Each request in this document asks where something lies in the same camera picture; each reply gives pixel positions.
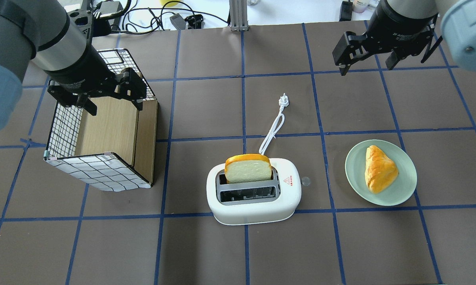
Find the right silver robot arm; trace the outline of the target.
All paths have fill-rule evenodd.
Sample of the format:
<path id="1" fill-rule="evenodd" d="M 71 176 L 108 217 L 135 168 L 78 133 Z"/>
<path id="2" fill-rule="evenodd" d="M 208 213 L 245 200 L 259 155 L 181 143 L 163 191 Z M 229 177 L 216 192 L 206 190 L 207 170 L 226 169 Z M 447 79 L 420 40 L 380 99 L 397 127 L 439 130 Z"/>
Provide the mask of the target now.
<path id="1" fill-rule="evenodd" d="M 389 54 L 392 70 L 408 56 L 424 63 L 446 41 L 457 66 L 476 72 L 476 0 L 380 0 L 362 35 L 346 31 L 332 51 L 341 75 L 358 61 Z"/>

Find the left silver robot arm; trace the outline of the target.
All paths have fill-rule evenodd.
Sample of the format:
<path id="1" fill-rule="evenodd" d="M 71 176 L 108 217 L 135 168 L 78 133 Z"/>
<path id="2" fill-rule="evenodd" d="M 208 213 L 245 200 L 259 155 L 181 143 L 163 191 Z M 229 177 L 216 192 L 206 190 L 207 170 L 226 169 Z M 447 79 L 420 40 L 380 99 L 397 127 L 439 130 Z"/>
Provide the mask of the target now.
<path id="1" fill-rule="evenodd" d="M 97 114 L 91 98 L 109 96 L 142 110 L 147 86 L 130 67 L 116 74 L 92 45 L 94 36 L 111 33 L 109 20 L 122 11 L 102 14 L 101 4 L 66 11 L 57 0 L 0 0 L 0 130 L 22 94 L 28 64 L 50 76 L 48 92 L 65 108 Z"/>

